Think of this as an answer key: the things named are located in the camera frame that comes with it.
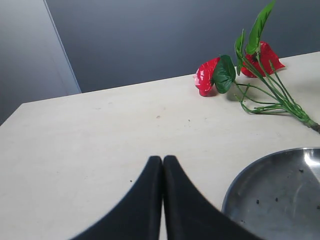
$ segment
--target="red anthurium flower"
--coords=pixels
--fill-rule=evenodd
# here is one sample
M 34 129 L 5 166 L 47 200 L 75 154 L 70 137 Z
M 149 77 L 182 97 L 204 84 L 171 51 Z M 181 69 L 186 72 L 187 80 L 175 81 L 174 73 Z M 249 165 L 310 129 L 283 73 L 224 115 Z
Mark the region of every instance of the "red anthurium flower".
M 219 62 L 220 57 L 216 57 L 210 61 L 202 64 L 196 71 L 194 78 L 194 85 L 199 89 L 199 94 L 201 96 L 208 96 L 211 93 L 213 84 L 211 83 L 212 75 Z
M 261 63 L 265 69 L 265 71 L 268 74 L 272 74 L 274 71 L 272 70 L 270 64 L 269 64 L 269 60 L 271 60 L 275 70 L 284 68 L 285 65 L 283 65 L 280 61 L 279 61 L 279 57 L 275 54 L 275 52 L 271 49 L 271 47 L 269 46 L 268 43 L 266 43 L 265 41 L 260 41 L 261 44 L 261 48 L 260 48 L 260 52 L 261 52 Z M 261 69 L 261 67 L 259 66 L 257 57 L 255 54 L 247 54 L 245 56 L 246 59 L 248 59 L 250 61 L 250 63 L 259 71 L 259 73 L 262 76 L 266 76 L 264 71 Z M 250 78 L 255 78 L 256 76 L 250 72 L 248 69 L 246 69 L 245 67 L 241 68 L 241 72 L 250 77 Z

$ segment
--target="gray wall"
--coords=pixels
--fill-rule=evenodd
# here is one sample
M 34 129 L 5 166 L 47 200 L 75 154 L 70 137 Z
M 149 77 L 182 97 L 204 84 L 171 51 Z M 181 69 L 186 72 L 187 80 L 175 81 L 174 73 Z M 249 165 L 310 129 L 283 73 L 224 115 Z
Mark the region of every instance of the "gray wall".
M 43 0 L 1 0 L 0 124 L 22 103 L 79 92 Z
M 234 56 L 271 0 L 46 0 L 83 92 L 194 73 Z M 278 0 L 262 39 L 280 57 L 320 50 L 320 1 Z

